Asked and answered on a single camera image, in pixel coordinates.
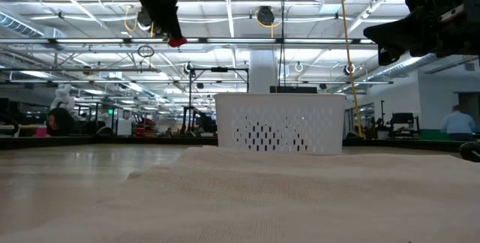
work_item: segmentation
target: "woman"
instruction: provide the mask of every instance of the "woman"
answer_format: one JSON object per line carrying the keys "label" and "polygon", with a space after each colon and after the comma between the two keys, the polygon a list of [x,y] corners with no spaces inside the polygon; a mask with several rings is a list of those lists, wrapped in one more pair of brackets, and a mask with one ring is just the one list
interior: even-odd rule
{"label": "woman", "polygon": [[48,114],[46,134],[51,137],[68,136],[74,132],[75,121],[64,108],[55,108]]}

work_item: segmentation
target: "table surface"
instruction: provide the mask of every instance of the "table surface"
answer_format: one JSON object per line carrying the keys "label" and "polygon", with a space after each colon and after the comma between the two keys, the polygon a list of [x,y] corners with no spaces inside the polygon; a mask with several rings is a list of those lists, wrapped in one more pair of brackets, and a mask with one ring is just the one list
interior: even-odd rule
{"label": "table surface", "polygon": [[[0,151],[0,235],[31,229],[100,203],[134,172],[173,164],[187,146],[84,145]],[[345,154],[444,155],[400,148],[345,148]]]}

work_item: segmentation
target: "white robot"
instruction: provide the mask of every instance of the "white robot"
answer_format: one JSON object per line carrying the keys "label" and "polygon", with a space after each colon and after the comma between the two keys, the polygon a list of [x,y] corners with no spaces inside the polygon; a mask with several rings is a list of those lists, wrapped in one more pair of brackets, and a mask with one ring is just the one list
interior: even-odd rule
{"label": "white robot", "polygon": [[65,108],[67,111],[72,112],[75,108],[75,97],[70,96],[71,85],[60,84],[55,90],[55,99],[50,105],[50,109],[53,110],[57,107]]}

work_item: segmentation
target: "man in blue shirt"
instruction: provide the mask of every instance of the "man in blue shirt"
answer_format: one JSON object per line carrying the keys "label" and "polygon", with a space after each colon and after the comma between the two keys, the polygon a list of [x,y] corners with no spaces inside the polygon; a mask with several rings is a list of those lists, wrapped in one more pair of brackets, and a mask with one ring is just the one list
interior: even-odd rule
{"label": "man in blue shirt", "polygon": [[460,112],[460,106],[455,105],[452,112],[443,119],[442,129],[446,131],[451,141],[474,141],[475,122],[470,115]]}

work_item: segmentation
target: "yellow cable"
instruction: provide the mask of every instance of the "yellow cable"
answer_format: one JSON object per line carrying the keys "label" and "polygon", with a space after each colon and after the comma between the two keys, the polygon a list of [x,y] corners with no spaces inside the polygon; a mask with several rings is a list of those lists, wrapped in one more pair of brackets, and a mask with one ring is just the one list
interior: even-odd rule
{"label": "yellow cable", "polygon": [[271,37],[273,38],[273,28],[276,28],[277,26],[279,26],[282,22],[278,22],[278,24],[276,25],[265,25],[265,24],[262,24],[259,20],[258,20],[258,10],[255,12],[255,20],[256,22],[261,25],[261,26],[264,26],[264,27],[268,27],[271,29]]}
{"label": "yellow cable", "polygon": [[342,11],[343,11],[343,29],[345,30],[346,57],[348,59],[348,68],[349,68],[349,72],[350,72],[350,83],[352,84],[353,103],[355,104],[355,114],[357,115],[358,135],[360,137],[363,137],[363,135],[362,135],[362,119],[360,118],[359,103],[357,102],[357,91],[355,89],[355,78],[353,77],[352,61],[350,60],[350,45],[348,43],[347,18],[345,16],[345,0],[342,0]]}
{"label": "yellow cable", "polygon": [[132,28],[130,28],[127,24],[127,15],[128,15],[128,11],[130,10],[130,6],[127,7],[127,11],[125,11],[125,18],[123,19],[123,24],[125,25],[125,28],[129,31],[129,32],[134,32],[135,30],[137,30],[137,23],[138,23],[138,12],[136,12],[136,16],[135,16],[135,26]]}

